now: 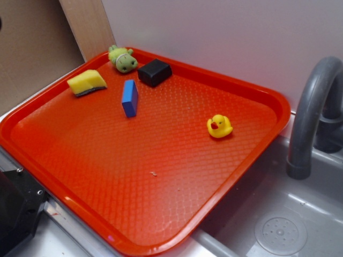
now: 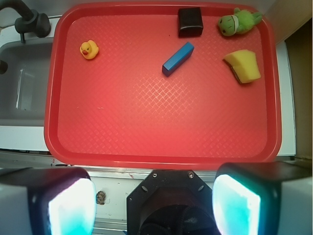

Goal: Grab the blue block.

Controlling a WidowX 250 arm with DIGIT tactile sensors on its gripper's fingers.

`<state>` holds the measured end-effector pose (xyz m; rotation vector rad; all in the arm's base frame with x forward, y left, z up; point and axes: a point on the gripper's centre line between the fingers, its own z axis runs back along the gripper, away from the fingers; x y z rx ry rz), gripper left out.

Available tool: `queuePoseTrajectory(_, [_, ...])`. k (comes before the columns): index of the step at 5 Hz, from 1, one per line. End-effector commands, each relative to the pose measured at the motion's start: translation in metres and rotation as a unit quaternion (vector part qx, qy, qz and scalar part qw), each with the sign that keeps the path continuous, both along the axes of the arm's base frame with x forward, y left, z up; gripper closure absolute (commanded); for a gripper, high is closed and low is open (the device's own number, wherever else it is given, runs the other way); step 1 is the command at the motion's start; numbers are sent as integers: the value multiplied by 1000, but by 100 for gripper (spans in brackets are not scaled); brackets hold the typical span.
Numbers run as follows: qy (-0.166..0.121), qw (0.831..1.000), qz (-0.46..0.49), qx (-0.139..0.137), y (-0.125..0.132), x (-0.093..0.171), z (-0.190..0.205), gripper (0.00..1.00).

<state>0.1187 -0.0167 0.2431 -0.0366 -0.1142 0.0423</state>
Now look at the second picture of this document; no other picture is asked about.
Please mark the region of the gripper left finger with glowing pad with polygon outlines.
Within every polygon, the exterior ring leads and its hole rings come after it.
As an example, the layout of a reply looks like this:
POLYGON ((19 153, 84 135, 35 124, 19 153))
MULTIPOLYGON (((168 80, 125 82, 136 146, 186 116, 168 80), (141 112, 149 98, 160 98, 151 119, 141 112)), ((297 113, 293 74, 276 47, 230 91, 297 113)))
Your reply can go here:
POLYGON ((90 235, 96 190, 79 167, 2 168, 2 235, 90 235))

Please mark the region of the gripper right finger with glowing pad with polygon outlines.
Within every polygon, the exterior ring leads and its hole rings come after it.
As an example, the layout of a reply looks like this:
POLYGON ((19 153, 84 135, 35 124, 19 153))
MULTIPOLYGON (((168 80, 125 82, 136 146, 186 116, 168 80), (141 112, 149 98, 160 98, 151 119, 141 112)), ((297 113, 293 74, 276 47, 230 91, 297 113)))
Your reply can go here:
POLYGON ((216 172, 212 207, 222 235, 311 235, 312 166, 225 163, 216 172))

